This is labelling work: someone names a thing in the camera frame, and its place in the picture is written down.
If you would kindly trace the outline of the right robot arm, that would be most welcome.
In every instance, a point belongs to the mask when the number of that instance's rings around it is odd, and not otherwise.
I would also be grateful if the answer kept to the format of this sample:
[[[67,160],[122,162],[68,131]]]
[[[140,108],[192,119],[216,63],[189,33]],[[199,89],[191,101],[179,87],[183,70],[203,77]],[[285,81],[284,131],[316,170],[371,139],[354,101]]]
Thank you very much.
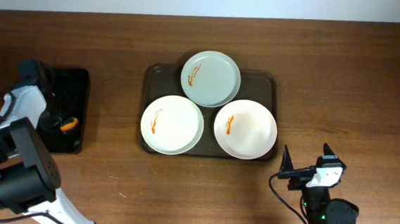
[[[330,197],[330,189],[341,182],[346,165],[328,144],[314,166],[296,169],[289,149],[285,147],[280,170],[272,178],[288,180],[287,188],[300,191],[300,212],[295,211],[303,224],[356,224],[359,208],[343,199]]]

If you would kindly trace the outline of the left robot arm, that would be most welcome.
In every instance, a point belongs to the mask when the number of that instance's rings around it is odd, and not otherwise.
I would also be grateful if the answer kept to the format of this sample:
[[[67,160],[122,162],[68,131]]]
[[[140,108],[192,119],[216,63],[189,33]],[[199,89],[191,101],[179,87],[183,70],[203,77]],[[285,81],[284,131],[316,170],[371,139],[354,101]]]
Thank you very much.
[[[97,224],[84,217],[61,187],[53,154],[78,154],[89,97],[85,68],[18,64],[19,79],[3,93],[0,110],[0,210],[39,224]]]

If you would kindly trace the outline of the orange green scrub sponge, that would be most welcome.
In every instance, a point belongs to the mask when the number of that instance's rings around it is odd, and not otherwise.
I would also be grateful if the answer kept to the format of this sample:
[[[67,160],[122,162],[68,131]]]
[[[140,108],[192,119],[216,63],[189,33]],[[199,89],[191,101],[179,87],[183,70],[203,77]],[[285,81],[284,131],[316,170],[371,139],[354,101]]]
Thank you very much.
[[[61,123],[61,132],[67,133],[74,130],[77,127],[78,123],[80,122],[77,118],[75,118],[74,116],[69,117],[67,120]]]

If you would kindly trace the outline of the pale green plate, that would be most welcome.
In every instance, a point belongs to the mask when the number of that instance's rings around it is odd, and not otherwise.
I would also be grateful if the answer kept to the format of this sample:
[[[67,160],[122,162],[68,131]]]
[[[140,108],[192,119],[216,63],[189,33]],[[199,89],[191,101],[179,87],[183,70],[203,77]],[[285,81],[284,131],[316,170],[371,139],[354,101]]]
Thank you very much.
[[[237,64],[226,54],[202,51],[182,67],[181,87],[188,99],[205,107],[218,107],[234,99],[241,86]]]

